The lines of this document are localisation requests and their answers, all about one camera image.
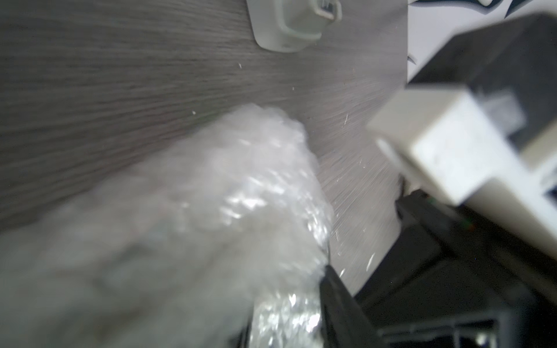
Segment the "bubble wrap sheet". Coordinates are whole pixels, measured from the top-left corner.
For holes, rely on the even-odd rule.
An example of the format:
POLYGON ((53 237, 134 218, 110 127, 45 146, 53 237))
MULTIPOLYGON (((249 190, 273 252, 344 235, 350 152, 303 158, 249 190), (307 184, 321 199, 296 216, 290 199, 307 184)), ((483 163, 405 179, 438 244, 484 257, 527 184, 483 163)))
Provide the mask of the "bubble wrap sheet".
POLYGON ((322 347, 334 214, 302 123, 248 104, 1 233, 3 347, 322 347))

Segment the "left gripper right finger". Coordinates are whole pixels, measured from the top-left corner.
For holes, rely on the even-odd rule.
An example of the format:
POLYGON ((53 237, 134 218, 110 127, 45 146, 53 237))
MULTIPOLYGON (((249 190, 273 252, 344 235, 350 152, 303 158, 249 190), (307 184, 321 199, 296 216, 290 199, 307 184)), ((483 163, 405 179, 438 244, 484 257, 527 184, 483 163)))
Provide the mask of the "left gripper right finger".
POLYGON ((325 268, 320 283, 323 346, 336 348, 384 347, 358 303, 332 266, 325 268))

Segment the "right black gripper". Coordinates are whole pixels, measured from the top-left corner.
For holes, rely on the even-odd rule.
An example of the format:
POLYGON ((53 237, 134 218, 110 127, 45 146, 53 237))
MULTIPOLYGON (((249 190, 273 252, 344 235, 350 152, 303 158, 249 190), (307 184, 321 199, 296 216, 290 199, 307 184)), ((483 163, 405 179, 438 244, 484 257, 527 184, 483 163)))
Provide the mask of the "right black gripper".
POLYGON ((555 347, 556 261, 423 191, 356 301, 390 347, 555 347))

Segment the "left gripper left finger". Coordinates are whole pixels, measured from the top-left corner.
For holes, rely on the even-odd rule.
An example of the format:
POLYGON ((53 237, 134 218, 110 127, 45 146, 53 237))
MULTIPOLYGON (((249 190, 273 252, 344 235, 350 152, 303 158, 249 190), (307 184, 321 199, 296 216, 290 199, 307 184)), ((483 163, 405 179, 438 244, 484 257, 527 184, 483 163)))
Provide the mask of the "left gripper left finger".
POLYGON ((233 338, 230 343, 231 348, 250 348, 251 325, 248 324, 241 333, 233 338))

